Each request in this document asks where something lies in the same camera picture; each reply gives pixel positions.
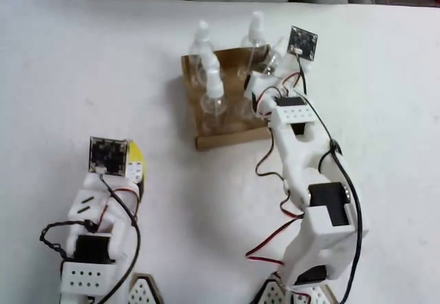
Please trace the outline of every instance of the robotic arm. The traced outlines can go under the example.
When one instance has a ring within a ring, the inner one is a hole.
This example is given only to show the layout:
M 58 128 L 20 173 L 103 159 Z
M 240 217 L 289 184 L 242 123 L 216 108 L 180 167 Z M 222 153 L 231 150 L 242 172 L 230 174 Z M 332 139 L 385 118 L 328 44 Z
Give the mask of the robotic arm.
M 90 139 L 89 173 L 67 221 L 48 225 L 40 236 L 63 258 L 61 304 L 160 303 L 146 277 L 130 290 L 140 249 L 136 215 L 143 188 L 144 160 L 134 142 Z M 65 249 L 45 237 L 55 226 L 69 226 Z
M 269 120 L 284 191 L 304 212 L 278 269 L 281 281 L 293 289 L 320 285 L 339 278 L 353 261 L 351 284 L 368 228 L 362 225 L 360 190 L 337 142 L 308 97 L 278 77 L 254 72 L 245 96 L 252 97 L 256 115 Z

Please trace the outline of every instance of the white table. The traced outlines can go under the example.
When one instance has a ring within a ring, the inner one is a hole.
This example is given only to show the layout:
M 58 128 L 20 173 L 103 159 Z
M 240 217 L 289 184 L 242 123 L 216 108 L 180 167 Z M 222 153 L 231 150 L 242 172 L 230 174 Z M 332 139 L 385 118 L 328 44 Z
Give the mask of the white table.
M 0 302 L 57 302 L 60 258 L 39 233 L 65 220 L 91 135 L 145 154 L 135 270 L 165 302 L 250 301 L 274 266 L 244 253 L 286 221 L 279 181 L 254 174 L 270 143 L 196 152 L 179 57 L 198 19 L 218 48 L 236 47 L 255 9 L 269 43 L 291 25 L 319 35 L 309 95 L 371 220 L 350 302 L 437 303 L 438 9 L 103 0 L 0 0 Z M 274 154 L 264 169 L 280 167 Z M 282 257 L 297 229 L 264 253 Z M 331 284 L 339 298 L 347 276 Z

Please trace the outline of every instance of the clear plastic bottle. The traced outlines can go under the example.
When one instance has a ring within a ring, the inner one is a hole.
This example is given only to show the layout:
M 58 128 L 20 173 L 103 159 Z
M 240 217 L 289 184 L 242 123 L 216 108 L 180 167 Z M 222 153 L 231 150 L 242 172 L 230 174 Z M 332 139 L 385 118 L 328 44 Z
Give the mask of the clear plastic bottle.
M 251 50 L 247 65 L 240 67 L 238 70 L 237 75 L 240 79 L 246 79 L 246 76 L 249 74 L 252 61 L 254 59 L 255 49 L 266 45 L 266 41 L 264 39 L 263 19 L 264 17 L 262 12 L 253 12 L 252 19 L 249 24 L 249 32 L 241 41 L 241 47 L 250 47 Z
M 263 61 L 264 74 L 272 75 L 275 73 L 276 67 L 278 67 L 278 64 L 280 63 L 283 54 L 285 54 L 285 52 L 283 52 L 283 49 L 281 48 L 282 42 L 283 39 L 280 39 L 267 53 L 267 56 Z
M 189 61 L 191 66 L 191 83 L 194 86 L 200 86 L 198 82 L 197 74 L 200 71 L 201 65 L 201 53 L 204 50 L 214 51 L 214 47 L 209 38 L 209 25 L 204 20 L 200 20 L 195 32 L 194 41 L 190 46 Z
M 224 125 L 228 106 L 219 72 L 206 73 L 206 93 L 201 97 L 200 105 L 203 110 L 203 134 L 219 134 Z
M 196 79 L 198 87 L 205 87 L 207 81 L 208 72 L 219 72 L 220 78 L 223 78 L 223 74 L 220 68 L 219 59 L 215 56 L 214 52 L 210 49 L 203 49 L 200 53 L 200 65 L 196 70 Z

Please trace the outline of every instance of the cardboard base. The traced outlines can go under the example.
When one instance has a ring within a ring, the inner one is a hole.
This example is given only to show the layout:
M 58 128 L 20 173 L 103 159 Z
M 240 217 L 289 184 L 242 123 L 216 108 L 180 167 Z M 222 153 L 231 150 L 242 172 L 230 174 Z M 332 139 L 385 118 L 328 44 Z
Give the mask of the cardboard base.
M 253 66 L 261 63 L 267 53 L 267 46 L 260 47 L 254 53 Z M 242 120 L 239 116 L 238 108 L 243 103 L 244 80 L 237 76 L 240 67 L 246 67 L 250 49 L 235 48 L 231 50 L 216 51 L 219 59 L 225 97 L 228 101 L 228 109 L 222 114 L 223 122 L 215 130 L 207 126 L 207 117 L 200 106 L 200 98 L 204 95 L 205 89 L 195 87 L 192 78 L 195 72 L 190 66 L 188 56 L 181 58 L 181 67 L 184 75 L 186 97 L 193 113 L 195 123 L 195 147 L 203 151 L 219 146 L 229 146 L 254 140 L 270 138 L 267 129 L 267 121 L 258 118 Z

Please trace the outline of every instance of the perforated white plate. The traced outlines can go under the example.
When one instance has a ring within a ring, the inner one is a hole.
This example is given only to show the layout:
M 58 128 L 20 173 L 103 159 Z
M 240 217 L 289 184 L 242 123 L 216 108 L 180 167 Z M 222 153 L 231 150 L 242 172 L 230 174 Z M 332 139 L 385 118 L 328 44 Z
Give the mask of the perforated white plate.
M 330 304 L 321 287 L 311 287 L 299 290 L 311 297 L 310 304 Z M 295 301 L 292 304 L 308 304 L 308 298 L 303 295 L 294 294 Z
M 129 304 L 158 304 L 154 299 L 149 283 L 145 279 L 138 279 L 131 288 Z
M 109 291 L 115 270 L 116 265 L 64 263 L 61 292 L 90 296 L 105 295 Z
M 275 114 L 282 124 L 307 123 L 317 120 L 311 107 L 306 105 L 277 107 Z
M 300 294 L 294 294 L 294 300 L 291 302 L 292 293 L 288 292 L 287 296 L 283 293 L 280 286 L 275 281 L 270 281 L 258 304 L 331 304 L 320 287 L 310 287 L 299 290 L 303 294 L 308 294 L 309 298 Z

